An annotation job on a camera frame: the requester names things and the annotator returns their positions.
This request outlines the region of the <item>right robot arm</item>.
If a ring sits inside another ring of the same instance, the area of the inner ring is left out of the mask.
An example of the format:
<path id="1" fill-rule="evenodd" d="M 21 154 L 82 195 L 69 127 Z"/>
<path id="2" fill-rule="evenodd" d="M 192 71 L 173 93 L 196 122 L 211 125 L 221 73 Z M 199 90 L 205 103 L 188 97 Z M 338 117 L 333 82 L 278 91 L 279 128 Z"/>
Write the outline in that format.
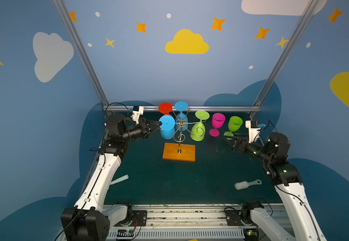
<path id="1" fill-rule="evenodd" d="M 283 202 L 294 233 L 289 234 L 259 202 L 247 202 L 240 212 L 244 225 L 255 225 L 272 241 L 324 241 L 326 239 L 310 207 L 298 169 L 288 160 L 290 142 L 278 132 L 269 134 L 264 145 L 242 134 L 225 136 L 230 149 L 261 161 L 263 169 Z"/>

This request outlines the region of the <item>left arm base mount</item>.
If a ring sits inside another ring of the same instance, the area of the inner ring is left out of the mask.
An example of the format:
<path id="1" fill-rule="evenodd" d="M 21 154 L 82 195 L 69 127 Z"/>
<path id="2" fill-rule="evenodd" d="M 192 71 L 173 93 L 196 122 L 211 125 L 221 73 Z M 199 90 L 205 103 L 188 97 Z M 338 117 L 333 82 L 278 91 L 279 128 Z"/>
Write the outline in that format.
<path id="1" fill-rule="evenodd" d="M 104 207 L 102 212 L 110 221 L 110 227 L 145 227 L 147 221 L 146 210 L 136 210 L 131 203 L 117 203 Z"/>

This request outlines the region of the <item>magenta wine glass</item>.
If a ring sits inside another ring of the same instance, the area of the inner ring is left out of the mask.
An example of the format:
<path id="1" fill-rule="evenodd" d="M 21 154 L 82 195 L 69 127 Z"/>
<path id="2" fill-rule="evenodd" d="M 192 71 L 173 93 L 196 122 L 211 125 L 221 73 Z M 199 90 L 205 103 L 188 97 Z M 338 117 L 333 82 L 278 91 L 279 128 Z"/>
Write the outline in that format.
<path id="1" fill-rule="evenodd" d="M 226 120 L 226 117 L 222 113 L 215 113 L 212 116 L 212 129 L 209 131 L 209 134 L 212 137 L 218 137 L 220 135 L 219 128 L 221 128 Z"/>

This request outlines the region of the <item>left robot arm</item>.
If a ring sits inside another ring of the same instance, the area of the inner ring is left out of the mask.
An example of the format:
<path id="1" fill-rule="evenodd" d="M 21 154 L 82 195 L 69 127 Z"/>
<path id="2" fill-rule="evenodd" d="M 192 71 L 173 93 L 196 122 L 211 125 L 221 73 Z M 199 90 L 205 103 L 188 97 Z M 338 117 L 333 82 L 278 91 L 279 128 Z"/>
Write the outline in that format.
<path id="1" fill-rule="evenodd" d="M 129 225 L 135 221 L 130 204 L 116 204 L 103 212 L 105 197 L 126 155 L 128 142 L 146 139 L 161 125 L 160 121 L 125 117 L 121 113 L 107 117 L 108 134 L 97 150 L 99 159 L 93 175 L 78 201 L 61 215 L 63 234 L 68 241 L 104 241 L 116 224 Z"/>

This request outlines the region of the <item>red wine glass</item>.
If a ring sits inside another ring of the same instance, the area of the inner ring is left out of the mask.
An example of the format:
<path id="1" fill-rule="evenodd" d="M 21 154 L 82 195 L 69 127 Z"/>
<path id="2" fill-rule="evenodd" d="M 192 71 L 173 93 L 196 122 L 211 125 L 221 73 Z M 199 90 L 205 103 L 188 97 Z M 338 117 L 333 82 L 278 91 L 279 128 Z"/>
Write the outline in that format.
<path id="1" fill-rule="evenodd" d="M 170 115 L 170 113 L 172 112 L 172 108 L 173 106 L 171 103 L 164 102 L 158 106 L 158 111 L 163 115 Z"/>

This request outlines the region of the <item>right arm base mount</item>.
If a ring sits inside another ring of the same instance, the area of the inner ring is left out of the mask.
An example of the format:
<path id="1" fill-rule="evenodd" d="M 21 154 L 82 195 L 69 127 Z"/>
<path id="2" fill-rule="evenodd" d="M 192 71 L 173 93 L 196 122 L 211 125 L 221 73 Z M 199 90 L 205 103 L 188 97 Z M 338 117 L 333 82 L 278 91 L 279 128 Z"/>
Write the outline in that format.
<path id="1" fill-rule="evenodd" d="M 267 237 L 271 241 L 294 241 L 296 238 L 279 225 L 259 202 L 244 203 L 241 210 L 224 208 L 229 226 L 256 226 L 244 231 L 246 241 L 261 241 Z"/>

